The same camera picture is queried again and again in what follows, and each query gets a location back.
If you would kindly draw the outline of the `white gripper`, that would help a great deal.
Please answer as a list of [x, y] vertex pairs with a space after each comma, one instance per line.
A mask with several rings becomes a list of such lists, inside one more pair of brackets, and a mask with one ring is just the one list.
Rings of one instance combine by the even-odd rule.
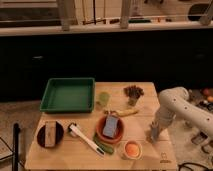
[[154, 130], [157, 134], [160, 134], [164, 129], [168, 128], [174, 119], [173, 113], [166, 113], [158, 111], [155, 115]]

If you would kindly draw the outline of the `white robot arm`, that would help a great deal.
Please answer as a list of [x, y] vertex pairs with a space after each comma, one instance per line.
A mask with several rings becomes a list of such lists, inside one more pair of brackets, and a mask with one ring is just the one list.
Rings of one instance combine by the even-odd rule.
[[213, 114], [190, 104], [189, 92], [184, 87], [162, 90], [158, 99], [160, 107], [151, 125], [151, 136], [154, 139], [171, 125], [175, 115], [179, 115], [213, 139]]

